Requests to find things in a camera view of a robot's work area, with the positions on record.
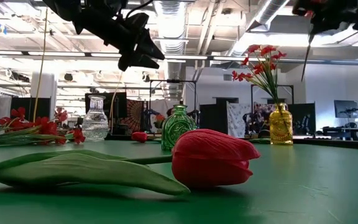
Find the white wall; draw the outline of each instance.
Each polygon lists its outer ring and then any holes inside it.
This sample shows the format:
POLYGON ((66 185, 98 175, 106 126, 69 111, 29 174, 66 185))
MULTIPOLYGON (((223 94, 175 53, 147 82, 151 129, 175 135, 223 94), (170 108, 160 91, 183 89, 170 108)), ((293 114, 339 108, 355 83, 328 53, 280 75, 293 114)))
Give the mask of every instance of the white wall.
MULTIPOLYGON (((248 73, 248 70, 235 69, 238 73, 248 73)), ((239 103, 251 104, 251 83, 247 81, 224 81, 224 74, 231 74, 232 70, 223 70, 220 68, 204 68, 202 74, 197 83, 197 107, 198 105, 215 104, 217 97, 223 98, 238 98, 239 103)), ((186 79, 191 80, 193 78, 194 68, 186 68, 186 79)), ((279 74, 278 83, 281 85, 286 84, 285 74, 279 74)), ((254 102, 266 103, 268 98, 271 98, 269 94, 254 87, 254 102)), ((286 98, 291 103, 291 94, 289 94, 283 88, 279 88, 278 95, 281 98, 286 98)), ((185 104, 188 106, 188 111, 194 108, 194 91, 187 86, 185 88, 185 104)))
POLYGON ((317 130, 346 124, 347 119, 335 118, 334 100, 358 101, 358 66, 307 65, 301 82, 302 69, 299 65, 286 77, 288 84, 294 85, 295 103, 316 103, 317 130))

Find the tapestry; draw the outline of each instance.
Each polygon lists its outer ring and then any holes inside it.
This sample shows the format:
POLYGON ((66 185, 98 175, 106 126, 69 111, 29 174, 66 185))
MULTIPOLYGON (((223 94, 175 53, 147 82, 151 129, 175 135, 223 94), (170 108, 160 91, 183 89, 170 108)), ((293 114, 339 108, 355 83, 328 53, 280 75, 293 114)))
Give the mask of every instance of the tapestry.
POLYGON ((254 102, 254 112, 245 114, 245 134, 259 134, 262 130, 269 130, 269 116, 275 110, 274 105, 254 102))
POLYGON ((251 112, 250 104, 227 102, 227 134, 243 138, 246 133, 246 118, 251 112))
POLYGON ((127 99, 127 117, 120 123, 128 125, 132 132, 140 131, 143 101, 127 99))

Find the flower stem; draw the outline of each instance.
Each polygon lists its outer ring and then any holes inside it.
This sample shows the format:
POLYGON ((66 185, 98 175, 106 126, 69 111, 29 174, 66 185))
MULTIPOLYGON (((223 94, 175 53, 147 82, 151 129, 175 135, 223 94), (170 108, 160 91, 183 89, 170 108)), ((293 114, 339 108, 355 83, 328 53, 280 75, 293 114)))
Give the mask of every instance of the flower stem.
POLYGON ((161 164, 161 163, 172 162, 172 155, 137 158, 137 159, 120 159, 120 161, 133 162, 133 163, 142 164, 142 165, 161 164))

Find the green tabletop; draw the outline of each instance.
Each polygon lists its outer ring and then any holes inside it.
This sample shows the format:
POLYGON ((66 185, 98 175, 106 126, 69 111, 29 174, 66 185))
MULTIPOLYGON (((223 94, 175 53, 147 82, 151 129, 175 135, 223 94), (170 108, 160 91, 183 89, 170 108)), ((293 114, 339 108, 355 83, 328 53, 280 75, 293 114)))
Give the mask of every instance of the green tabletop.
MULTIPOLYGON (((241 185, 182 197, 111 185, 25 192, 0 184, 0 224, 358 223, 358 150, 256 145, 254 175, 241 185)), ((86 142, 0 148, 0 161, 33 152, 91 149, 126 157, 162 154, 160 144, 86 142)), ((151 168, 172 176, 171 164, 151 168)))

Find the exposed ductwork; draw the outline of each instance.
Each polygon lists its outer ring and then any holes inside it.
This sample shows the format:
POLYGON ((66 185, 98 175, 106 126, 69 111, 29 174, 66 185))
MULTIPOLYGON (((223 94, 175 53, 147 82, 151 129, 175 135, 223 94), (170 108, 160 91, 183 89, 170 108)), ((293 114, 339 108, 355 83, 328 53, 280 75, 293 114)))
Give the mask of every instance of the exposed ductwork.
MULTIPOLYGON (((161 38, 182 39, 186 31, 186 2, 155 1, 158 15, 158 34, 161 38)), ((184 54, 185 43, 182 40, 162 40, 161 49, 165 54, 184 54)), ((168 78, 180 77, 181 63, 168 62, 168 78)))
MULTIPOLYGON (((277 15, 278 11, 287 5, 290 0, 261 0, 258 10, 254 14, 253 18, 247 22, 247 32, 257 27, 264 27, 264 31, 269 31, 270 22, 277 15)), ((244 54, 248 45, 245 43, 245 32, 227 51, 227 56, 240 57, 244 54)))

